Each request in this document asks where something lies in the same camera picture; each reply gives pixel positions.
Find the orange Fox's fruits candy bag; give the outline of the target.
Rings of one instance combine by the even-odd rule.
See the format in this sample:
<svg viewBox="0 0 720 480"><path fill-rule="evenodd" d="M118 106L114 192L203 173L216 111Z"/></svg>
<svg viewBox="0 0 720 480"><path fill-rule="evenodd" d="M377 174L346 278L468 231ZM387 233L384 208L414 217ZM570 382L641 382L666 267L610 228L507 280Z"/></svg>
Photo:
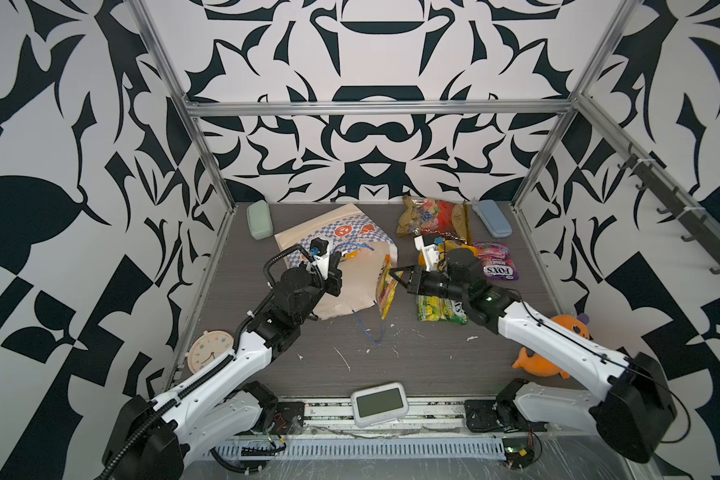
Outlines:
<svg viewBox="0 0 720 480"><path fill-rule="evenodd" d="M391 256L387 254L377 279L375 291L375 304L378 307L382 320L387 318L398 285L398 282L390 274L390 271L394 267L395 262L391 259Z"/></svg>

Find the green Fox's candy bag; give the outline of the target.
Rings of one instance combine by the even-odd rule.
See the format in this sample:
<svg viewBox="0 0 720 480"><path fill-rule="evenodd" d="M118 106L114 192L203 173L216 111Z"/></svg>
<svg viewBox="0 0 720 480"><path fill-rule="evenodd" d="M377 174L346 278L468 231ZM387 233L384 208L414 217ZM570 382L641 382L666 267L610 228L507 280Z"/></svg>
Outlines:
<svg viewBox="0 0 720 480"><path fill-rule="evenodd" d="M459 325L469 322L460 302L434 296L417 297L417 318L422 322L450 322Z"/></svg>

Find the gold fruit gummy bag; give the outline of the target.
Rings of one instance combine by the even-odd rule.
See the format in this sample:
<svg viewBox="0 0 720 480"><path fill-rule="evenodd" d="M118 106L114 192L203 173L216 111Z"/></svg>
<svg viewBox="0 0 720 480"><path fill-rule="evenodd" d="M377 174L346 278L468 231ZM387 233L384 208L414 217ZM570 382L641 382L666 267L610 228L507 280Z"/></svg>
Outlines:
<svg viewBox="0 0 720 480"><path fill-rule="evenodd" d="M398 220L398 236L433 234L469 243L469 213L466 203L433 198L403 197L405 210Z"/></svg>

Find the purple candy bag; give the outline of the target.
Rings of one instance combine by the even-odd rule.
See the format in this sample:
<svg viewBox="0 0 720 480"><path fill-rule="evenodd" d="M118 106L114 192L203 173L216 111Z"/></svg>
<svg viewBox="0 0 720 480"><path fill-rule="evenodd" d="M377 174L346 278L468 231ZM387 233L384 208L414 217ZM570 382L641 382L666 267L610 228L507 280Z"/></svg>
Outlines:
<svg viewBox="0 0 720 480"><path fill-rule="evenodd" d="M476 242L474 248L488 280L516 281L519 279L519 273L507 245L499 242Z"/></svg>

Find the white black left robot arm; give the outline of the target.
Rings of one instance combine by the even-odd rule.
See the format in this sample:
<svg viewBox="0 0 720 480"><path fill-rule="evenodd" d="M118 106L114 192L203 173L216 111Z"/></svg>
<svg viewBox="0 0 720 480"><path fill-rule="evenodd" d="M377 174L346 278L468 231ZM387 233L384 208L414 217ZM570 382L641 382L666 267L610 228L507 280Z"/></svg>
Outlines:
<svg viewBox="0 0 720 480"><path fill-rule="evenodd" d="M136 396L121 408L100 478L178 479L224 440L272 424L277 398L251 376L298 339L324 295L341 292L340 251L321 240L288 250L304 262L267 279L269 293L239 325L231 347L177 386L151 400Z"/></svg>

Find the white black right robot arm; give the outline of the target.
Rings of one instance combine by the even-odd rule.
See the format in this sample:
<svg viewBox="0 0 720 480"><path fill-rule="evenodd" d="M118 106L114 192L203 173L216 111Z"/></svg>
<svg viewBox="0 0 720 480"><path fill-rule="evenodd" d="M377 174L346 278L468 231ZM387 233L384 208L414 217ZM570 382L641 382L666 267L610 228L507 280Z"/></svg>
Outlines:
<svg viewBox="0 0 720 480"><path fill-rule="evenodd" d="M526 381L502 391L529 422L556 423L598 434L623 457L645 464L677 417L661 364L603 347L532 308L519 292L488 281L468 249L443 261L397 267L390 275L419 296L454 300L467 318L515 341L573 377L582 390L548 393Z"/></svg>

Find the checkered paper bag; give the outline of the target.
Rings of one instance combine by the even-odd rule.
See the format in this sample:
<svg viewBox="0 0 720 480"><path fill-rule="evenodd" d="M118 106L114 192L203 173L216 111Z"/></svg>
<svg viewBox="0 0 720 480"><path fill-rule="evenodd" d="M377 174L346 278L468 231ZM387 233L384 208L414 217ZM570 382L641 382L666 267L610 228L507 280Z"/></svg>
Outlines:
<svg viewBox="0 0 720 480"><path fill-rule="evenodd" d="M331 242L341 258L341 292L327 294L314 314L320 320L353 315L377 304L378 282L383 269L397 263L398 248L392 238L355 204L346 204L298 223L275 235L281 250L294 244L308 248L315 238Z"/></svg>

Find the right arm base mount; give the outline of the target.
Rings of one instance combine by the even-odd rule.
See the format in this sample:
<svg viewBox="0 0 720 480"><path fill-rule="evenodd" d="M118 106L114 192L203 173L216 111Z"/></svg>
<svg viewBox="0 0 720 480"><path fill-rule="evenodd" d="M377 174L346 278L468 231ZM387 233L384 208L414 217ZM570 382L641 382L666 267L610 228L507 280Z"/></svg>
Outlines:
<svg viewBox="0 0 720 480"><path fill-rule="evenodd" d="M514 404L514 398L529 381L513 379L493 400L469 399L464 402L466 428L472 433L546 432L544 422L531 422Z"/></svg>

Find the yellow snack bag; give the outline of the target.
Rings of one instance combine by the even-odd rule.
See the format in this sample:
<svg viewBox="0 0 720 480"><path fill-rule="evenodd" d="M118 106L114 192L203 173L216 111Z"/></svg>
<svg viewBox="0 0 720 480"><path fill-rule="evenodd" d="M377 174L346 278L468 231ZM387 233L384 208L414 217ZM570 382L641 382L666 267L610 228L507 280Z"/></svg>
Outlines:
<svg viewBox="0 0 720 480"><path fill-rule="evenodd" d="M464 244L459 241L454 240L443 240L440 244L436 244L437 251L441 256L444 256L447 252L450 252L452 250L468 250L470 251L475 257L479 256L478 250L476 247Z"/></svg>

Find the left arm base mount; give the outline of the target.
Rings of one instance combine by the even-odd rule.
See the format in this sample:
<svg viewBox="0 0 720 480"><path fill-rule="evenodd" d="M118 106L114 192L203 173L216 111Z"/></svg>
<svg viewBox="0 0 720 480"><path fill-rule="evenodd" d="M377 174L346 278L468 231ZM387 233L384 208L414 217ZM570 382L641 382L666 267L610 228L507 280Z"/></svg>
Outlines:
<svg viewBox="0 0 720 480"><path fill-rule="evenodd" d="M247 382L232 391L224 398L224 404L229 403L242 392L251 394L258 401L262 410L256 417L253 426L248 430L242 430L240 435L264 433L283 435L304 424L305 403L303 401L282 401L259 381Z"/></svg>

